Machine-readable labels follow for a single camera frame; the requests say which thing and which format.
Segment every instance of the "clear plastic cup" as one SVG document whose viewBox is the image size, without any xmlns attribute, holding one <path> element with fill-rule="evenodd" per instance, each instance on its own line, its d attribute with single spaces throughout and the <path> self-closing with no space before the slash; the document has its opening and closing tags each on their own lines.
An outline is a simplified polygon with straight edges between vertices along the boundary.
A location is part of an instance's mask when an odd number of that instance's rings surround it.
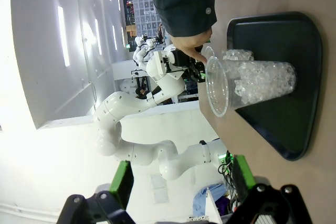
<svg viewBox="0 0 336 224">
<path fill-rule="evenodd" d="M 215 56 L 215 53 L 210 46 L 205 48 L 204 56 L 207 59 L 209 59 L 211 56 Z M 254 60 L 253 52 L 244 49 L 222 50 L 222 56 L 223 60 Z"/>
<path fill-rule="evenodd" d="M 295 89 L 294 67 L 287 62 L 208 59 L 206 91 L 216 116 L 267 101 Z"/>
</svg>

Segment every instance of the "white wall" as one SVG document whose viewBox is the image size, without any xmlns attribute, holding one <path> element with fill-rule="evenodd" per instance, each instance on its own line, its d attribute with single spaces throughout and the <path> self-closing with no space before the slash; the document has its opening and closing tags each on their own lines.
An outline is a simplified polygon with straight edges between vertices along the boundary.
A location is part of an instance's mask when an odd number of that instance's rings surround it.
<svg viewBox="0 0 336 224">
<path fill-rule="evenodd" d="M 128 57 L 118 0 L 11 0 L 11 6 L 17 62 L 36 127 L 48 120 L 86 115 L 94 103 L 89 81 L 98 103 L 115 91 L 111 64 Z M 62 54 L 57 6 L 64 9 L 69 67 Z M 94 41 L 95 18 L 102 55 Z M 85 47 L 82 32 L 89 38 Z"/>
</svg>

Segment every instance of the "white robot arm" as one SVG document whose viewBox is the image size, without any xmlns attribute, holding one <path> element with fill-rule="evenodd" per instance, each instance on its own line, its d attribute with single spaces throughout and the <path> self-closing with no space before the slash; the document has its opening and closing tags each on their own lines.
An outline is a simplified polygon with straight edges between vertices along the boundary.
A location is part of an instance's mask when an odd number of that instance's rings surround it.
<svg viewBox="0 0 336 224">
<path fill-rule="evenodd" d="M 125 92 L 115 92 L 107 97 L 97 108 L 94 120 L 99 130 L 97 150 L 104 156 L 115 155 L 122 160 L 130 160 L 136 165 L 149 165 L 156 158 L 159 160 L 160 173 L 165 179 L 176 179 L 187 169 L 197 164 L 214 163 L 219 165 L 218 156 L 226 153 L 221 140 L 208 144 L 196 144 L 182 154 L 178 154 L 172 141 L 157 144 L 136 144 L 127 142 L 121 137 L 123 117 L 141 113 L 185 89 L 182 74 L 184 67 L 176 67 L 172 52 L 156 51 L 147 64 L 147 73 L 158 84 L 161 90 L 147 94 L 141 100 Z"/>
<path fill-rule="evenodd" d="M 136 62 L 141 70 L 146 71 L 146 62 L 149 61 L 149 59 L 153 56 L 152 50 L 155 48 L 154 41 L 153 39 L 147 39 L 145 47 L 143 47 L 142 49 L 141 46 L 144 42 L 143 38 L 137 37 L 135 38 L 135 41 L 137 43 L 137 48 L 133 54 L 133 60 Z"/>
</svg>

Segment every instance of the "wooden table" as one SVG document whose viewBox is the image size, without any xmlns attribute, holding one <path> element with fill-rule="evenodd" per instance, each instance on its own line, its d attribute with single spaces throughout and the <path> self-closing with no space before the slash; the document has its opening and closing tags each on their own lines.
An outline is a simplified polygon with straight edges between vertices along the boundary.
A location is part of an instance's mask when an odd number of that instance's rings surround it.
<svg viewBox="0 0 336 224">
<path fill-rule="evenodd" d="M 298 161 L 282 158 L 236 112 L 217 118 L 208 104 L 205 84 L 199 88 L 203 115 L 231 153 L 243 154 L 255 176 L 274 188 L 295 184 L 314 223 L 336 223 L 336 0 L 216 0 L 215 52 L 226 48 L 226 27 L 234 17 L 299 11 L 316 24 L 323 42 L 323 74 L 317 117 L 309 150 Z"/>
</svg>

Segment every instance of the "blue cloth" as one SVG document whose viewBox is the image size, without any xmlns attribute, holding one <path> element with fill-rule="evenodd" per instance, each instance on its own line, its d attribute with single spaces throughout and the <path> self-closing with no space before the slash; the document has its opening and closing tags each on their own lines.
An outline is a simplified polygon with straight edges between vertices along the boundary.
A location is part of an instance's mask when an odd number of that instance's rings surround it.
<svg viewBox="0 0 336 224">
<path fill-rule="evenodd" d="M 227 192 L 225 186 L 220 184 L 210 185 L 202 188 L 194 197 L 193 201 L 194 217 L 205 215 L 205 196 L 207 188 L 209 188 L 215 202 Z"/>
</svg>

